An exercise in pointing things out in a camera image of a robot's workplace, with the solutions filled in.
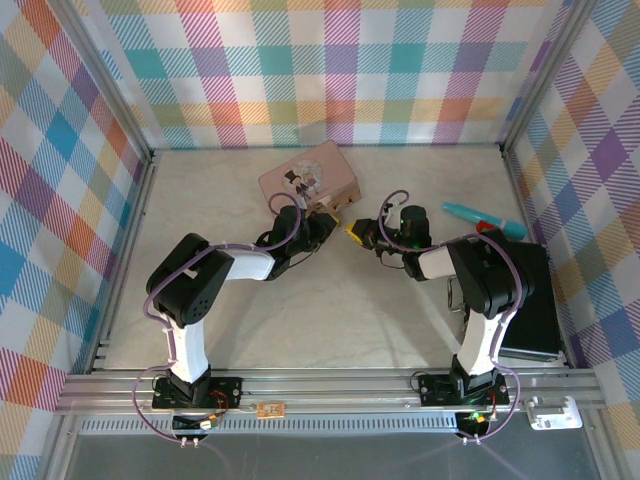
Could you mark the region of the teal marker pen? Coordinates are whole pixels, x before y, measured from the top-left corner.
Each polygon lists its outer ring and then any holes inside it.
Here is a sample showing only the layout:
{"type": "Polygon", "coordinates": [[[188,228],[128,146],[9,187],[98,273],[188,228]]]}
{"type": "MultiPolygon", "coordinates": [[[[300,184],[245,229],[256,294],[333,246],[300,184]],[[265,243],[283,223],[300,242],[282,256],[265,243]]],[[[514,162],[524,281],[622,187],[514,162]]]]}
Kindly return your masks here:
{"type": "Polygon", "coordinates": [[[442,209],[456,217],[469,221],[474,225],[480,222],[485,222],[486,224],[500,228],[503,233],[512,240],[521,241],[528,235],[527,228],[521,223],[506,220],[464,205],[445,202],[442,204],[442,209]]]}

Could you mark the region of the aluminium frame side rail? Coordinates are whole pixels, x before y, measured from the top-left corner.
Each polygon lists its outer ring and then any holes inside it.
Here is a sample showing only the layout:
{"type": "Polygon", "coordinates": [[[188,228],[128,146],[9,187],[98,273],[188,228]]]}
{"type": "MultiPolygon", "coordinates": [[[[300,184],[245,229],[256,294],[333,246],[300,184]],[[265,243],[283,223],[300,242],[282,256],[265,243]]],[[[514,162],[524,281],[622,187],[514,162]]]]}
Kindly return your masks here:
{"type": "MultiPolygon", "coordinates": [[[[511,163],[511,158],[510,158],[510,154],[509,152],[501,147],[500,148],[500,155],[501,158],[504,162],[504,167],[505,170],[507,172],[507,175],[509,177],[509,181],[513,190],[513,194],[514,197],[516,198],[519,210],[520,210],[520,215],[522,217],[522,221],[524,223],[524,225],[527,228],[528,234],[527,234],[527,238],[534,243],[540,243],[541,245],[545,246],[545,244],[541,241],[538,240],[538,238],[536,237],[535,231],[534,231],[534,225],[533,222],[531,221],[529,215],[528,215],[528,210],[527,210],[527,206],[526,206],[526,202],[525,202],[525,197],[524,194],[522,193],[519,184],[518,184],[518,180],[517,180],[517,176],[514,172],[512,163],[511,163]]],[[[561,346],[562,346],[562,353],[564,355],[563,357],[563,365],[564,366],[568,366],[570,368],[574,368],[575,367],[575,355],[573,354],[571,345],[568,344],[568,338],[567,338],[567,334],[566,334],[566,329],[564,328],[564,325],[562,323],[562,319],[560,316],[560,313],[558,312],[558,304],[557,304],[557,298],[554,298],[554,310],[556,311],[556,316],[557,316],[557,324],[558,324],[558,329],[559,329],[559,333],[560,333],[560,338],[561,338],[561,346]]]]}
{"type": "Polygon", "coordinates": [[[99,310],[99,316],[88,345],[87,356],[80,369],[81,374],[91,374],[95,370],[101,370],[101,367],[96,367],[95,364],[102,359],[99,351],[109,346],[111,332],[117,320],[118,310],[126,287],[135,244],[146,215],[161,157],[161,151],[154,149],[144,163],[141,182],[134,197],[135,202],[124,230],[121,251],[116,256],[113,277],[107,289],[107,296],[99,310]]]}

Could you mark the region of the aluminium frame cross rail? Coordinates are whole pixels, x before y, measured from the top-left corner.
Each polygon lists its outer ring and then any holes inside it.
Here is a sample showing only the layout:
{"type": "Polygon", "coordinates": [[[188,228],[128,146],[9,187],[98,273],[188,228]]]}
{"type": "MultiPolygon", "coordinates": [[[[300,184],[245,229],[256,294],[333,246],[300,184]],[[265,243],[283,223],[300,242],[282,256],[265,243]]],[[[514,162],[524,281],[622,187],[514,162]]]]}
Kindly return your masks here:
{"type": "MultiPolygon", "coordinates": [[[[236,413],[254,413],[261,404],[285,406],[287,414],[397,413],[422,409],[409,385],[410,369],[232,369],[220,377],[243,379],[236,413]]],[[[532,397],[548,405],[565,396],[581,409],[602,408],[604,396],[595,373],[588,369],[523,368],[520,400],[523,410],[532,397]]],[[[57,415],[129,414],[135,411],[131,390],[134,370],[98,371],[67,378],[55,410],[57,415]]]]}

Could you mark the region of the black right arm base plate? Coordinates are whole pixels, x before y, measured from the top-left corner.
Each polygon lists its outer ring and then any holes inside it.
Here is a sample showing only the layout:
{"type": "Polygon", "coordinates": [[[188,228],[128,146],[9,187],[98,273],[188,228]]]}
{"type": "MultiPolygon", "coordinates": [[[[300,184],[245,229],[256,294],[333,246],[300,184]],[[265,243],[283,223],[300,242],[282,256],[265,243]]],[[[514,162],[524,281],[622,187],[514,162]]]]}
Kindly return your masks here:
{"type": "Polygon", "coordinates": [[[470,379],[447,375],[417,376],[417,392],[423,407],[506,406],[510,403],[505,377],[496,370],[470,379]]]}

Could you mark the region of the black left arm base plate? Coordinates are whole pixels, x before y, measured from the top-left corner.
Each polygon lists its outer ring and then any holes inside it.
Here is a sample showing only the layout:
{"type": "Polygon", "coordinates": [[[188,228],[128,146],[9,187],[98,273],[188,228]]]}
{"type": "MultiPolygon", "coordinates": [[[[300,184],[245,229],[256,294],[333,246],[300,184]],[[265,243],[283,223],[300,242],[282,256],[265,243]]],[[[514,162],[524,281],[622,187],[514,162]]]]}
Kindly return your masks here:
{"type": "Polygon", "coordinates": [[[203,377],[194,383],[175,376],[159,376],[152,382],[152,408],[227,410],[239,407],[240,377],[203,377]]]}

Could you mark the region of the aluminium frame corner post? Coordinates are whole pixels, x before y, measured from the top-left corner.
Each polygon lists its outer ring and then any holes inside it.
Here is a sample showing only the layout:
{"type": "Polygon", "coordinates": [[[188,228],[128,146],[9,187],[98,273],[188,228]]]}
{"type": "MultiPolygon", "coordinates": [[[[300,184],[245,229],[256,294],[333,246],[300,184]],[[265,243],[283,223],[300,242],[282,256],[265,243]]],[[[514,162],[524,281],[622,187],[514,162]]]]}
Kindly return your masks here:
{"type": "Polygon", "coordinates": [[[95,46],[89,32],[85,28],[80,15],[71,0],[46,0],[56,15],[62,28],[70,37],[71,43],[78,51],[97,87],[104,95],[114,116],[121,124],[124,132],[139,150],[144,160],[149,163],[153,159],[153,149],[146,141],[132,110],[126,104],[116,81],[111,75],[102,55],[95,46]]]}
{"type": "Polygon", "coordinates": [[[527,70],[497,137],[502,154],[512,149],[526,130],[598,0],[550,3],[551,12],[545,13],[534,29],[532,59],[524,62],[527,70]]]}

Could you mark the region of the white plastic bracket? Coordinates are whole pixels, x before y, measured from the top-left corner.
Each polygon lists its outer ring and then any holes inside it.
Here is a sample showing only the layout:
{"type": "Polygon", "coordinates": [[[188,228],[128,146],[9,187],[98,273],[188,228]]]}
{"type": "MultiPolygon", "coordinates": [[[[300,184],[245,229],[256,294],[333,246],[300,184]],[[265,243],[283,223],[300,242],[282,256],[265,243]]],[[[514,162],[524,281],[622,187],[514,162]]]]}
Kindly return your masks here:
{"type": "Polygon", "coordinates": [[[583,420],[576,400],[571,396],[556,397],[547,401],[534,396],[525,403],[526,414],[533,430],[570,430],[583,427],[583,420]]]}

